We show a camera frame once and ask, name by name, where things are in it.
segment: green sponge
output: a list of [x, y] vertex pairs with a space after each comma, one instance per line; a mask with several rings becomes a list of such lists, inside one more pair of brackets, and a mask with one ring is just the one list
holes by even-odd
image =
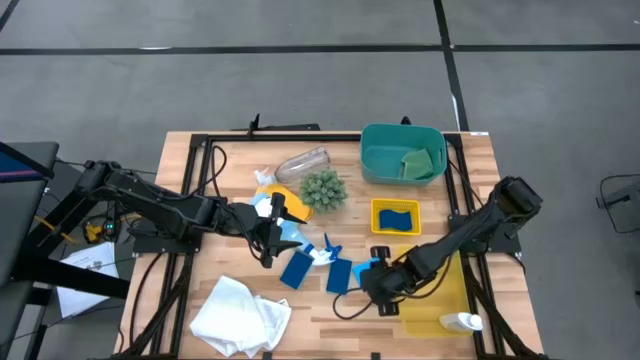
[[419, 179], [433, 174], [433, 163], [427, 149], [411, 151], [402, 158], [405, 179]]

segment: wooden table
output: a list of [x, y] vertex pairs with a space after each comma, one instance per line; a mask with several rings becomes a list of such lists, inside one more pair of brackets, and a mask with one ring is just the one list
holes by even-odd
[[[180, 191], [191, 135], [190, 132], [167, 134], [156, 178], [158, 185], [176, 192]], [[500, 179], [491, 140], [487, 135], [472, 133], [462, 133], [461, 137], [472, 186], [484, 200], [491, 192], [493, 185]], [[221, 142], [218, 145], [227, 152], [229, 157], [226, 169], [218, 177], [218, 183], [222, 195], [229, 197], [232, 202], [246, 202], [254, 195], [256, 190], [254, 170], [263, 170], [266, 167], [274, 170], [291, 156], [319, 145], [325, 146], [331, 156], [332, 167], [345, 180], [349, 199], [344, 209], [330, 215], [316, 215], [308, 225], [301, 226], [301, 230], [318, 245], [323, 244], [322, 236], [327, 232], [333, 244], [344, 247], [341, 257], [346, 259], [354, 262], [364, 261], [369, 258], [371, 246], [388, 245], [393, 248], [399, 245], [421, 244], [436, 241], [448, 232], [447, 217], [450, 215], [450, 207], [444, 176], [426, 187], [365, 183], [360, 174], [358, 142]], [[216, 160], [221, 159], [220, 154], [216, 156], [218, 156]], [[198, 173], [199, 170], [196, 169], [192, 189]], [[460, 198], [459, 203], [464, 204], [461, 196], [462, 183], [458, 174], [455, 174], [455, 183]], [[297, 192], [298, 189], [293, 187], [291, 190]], [[207, 195], [213, 195], [213, 193], [212, 187], [207, 188]], [[419, 200], [423, 220], [422, 235], [394, 237], [372, 234], [369, 225], [369, 208], [370, 199], [373, 197]], [[279, 258], [274, 259], [272, 269], [264, 269], [251, 257], [244, 239], [226, 238], [215, 234], [205, 235], [201, 251], [195, 256], [180, 358], [223, 358], [210, 345], [194, 337], [189, 329], [189, 323], [198, 313], [220, 275], [242, 282], [249, 287], [252, 294], [259, 294], [275, 301], [283, 298], [288, 300], [293, 309], [292, 316], [282, 340], [273, 351], [276, 359], [328, 357], [368, 359], [372, 352], [380, 352], [385, 359], [475, 358], [471, 337], [414, 338], [406, 333], [397, 318], [380, 318], [375, 306], [357, 319], [339, 320], [331, 309], [334, 295], [325, 292], [328, 267], [312, 269], [297, 291], [291, 290], [280, 282], [280, 275], [288, 264], [291, 254], [292, 252], [283, 253]], [[147, 254], [136, 260], [129, 297], [121, 322], [121, 329], [125, 334], [125, 348], [128, 346], [133, 297], [142, 274], [153, 257]], [[136, 335], [143, 330], [157, 309], [166, 260], [167, 255], [163, 255], [144, 286], [136, 316]], [[181, 257], [178, 260], [176, 274], [179, 273], [180, 261]], [[488, 262], [499, 310], [525, 344], [534, 351], [542, 352], [522, 269], [504, 255], [491, 254], [488, 256]], [[350, 286], [354, 284], [355, 279], [351, 277]], [[342, 302], [340, 309], [344, 314], [357, 311], [368, 301], [363, 293], [352, 294]], [[173, 330], [173, 313], [170, 313], [167, 318], [161, 352], [168, 351]], [[490, 339], [490, 332], [486, 326], [485, 343], [488, 352], [493, 350]], [[234, 357], [245, 357], [245, 355], [239, 353]]]

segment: teal plastic bin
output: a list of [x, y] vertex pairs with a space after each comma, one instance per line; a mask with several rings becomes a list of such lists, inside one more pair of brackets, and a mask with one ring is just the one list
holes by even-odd
[[[402, 157], [410, 151], [427, 149], [433, 174], [411, 180], [401, 177]], [[362, 130], [360, 161], [365, 180], [379, 184], [427, 185], [447, 168], [447, 145], [442, 133], [432, 127], [370, 124]]]

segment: gray carpet floor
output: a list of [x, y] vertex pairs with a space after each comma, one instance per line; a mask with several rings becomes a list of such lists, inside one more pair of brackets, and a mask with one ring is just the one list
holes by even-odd
[[[9, 0], [0, 0], [0, 12]], [[636, 0], [445, 0], [454, 44], [640, 43]], [[424, 0], [21, 0], [0, 48], [439, 44]], [[640, 172], [640, 52], [455, 53], [469, 127], [491, 133], [503, 175], [544, 199], [521, 232], [548, 354], [637, 359], [640, 236], [596, 208], [599, 182]], [[154, 170], [167, 131], [370, 122], [456, 130], [433, 53], [0, 56], [0, 140], [54, 140], [68, 161]], [[121, 247], [118, 256], [131, 250]], [[130, 276], [130, 264], [120, 273]], [[108, 356], [120, 310], [47, 331], [42, 359]], [[30, 331], [29, 308], [18, 334]], [[59, 317], [58, 304], [46, 319]], [[14, 343], [23, 357], [28, 338]]]

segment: green plant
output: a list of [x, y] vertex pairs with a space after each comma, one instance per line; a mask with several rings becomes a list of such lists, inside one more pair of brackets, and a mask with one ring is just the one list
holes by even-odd
[[305, 205], [322, 214], [344, 206], [347, 191], [335, 170], [321, 170], [302, 179], [300, 198]]

